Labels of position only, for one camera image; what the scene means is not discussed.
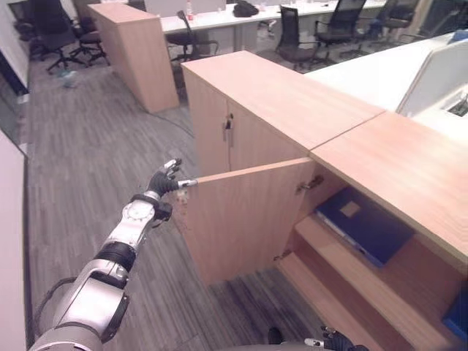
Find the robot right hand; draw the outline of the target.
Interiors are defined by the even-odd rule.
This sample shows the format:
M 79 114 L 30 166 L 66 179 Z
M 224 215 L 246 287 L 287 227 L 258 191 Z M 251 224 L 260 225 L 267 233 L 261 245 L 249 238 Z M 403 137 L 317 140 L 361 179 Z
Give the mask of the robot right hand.
M 354 344 L 343 333 L 335 328 L 322 325 L 322 339 L 306 338 L 304 344 L 310 347 L 316 347 L 321 350 L 337 351 L 369 351 L 369 348 L 362 344 Z

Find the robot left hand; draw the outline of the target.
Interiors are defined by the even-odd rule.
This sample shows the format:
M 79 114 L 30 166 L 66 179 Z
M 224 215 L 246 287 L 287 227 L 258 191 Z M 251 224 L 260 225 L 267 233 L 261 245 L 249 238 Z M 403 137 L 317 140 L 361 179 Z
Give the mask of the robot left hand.
M 146 191 L 153 192 L 161 198 L 169 192 L 197 185 L 197 179 L 176 180 L 176 173 L 180 170 L 181 164 L 182 159 L 180 158 L 171 159 L 164 163 L 152 176 Z

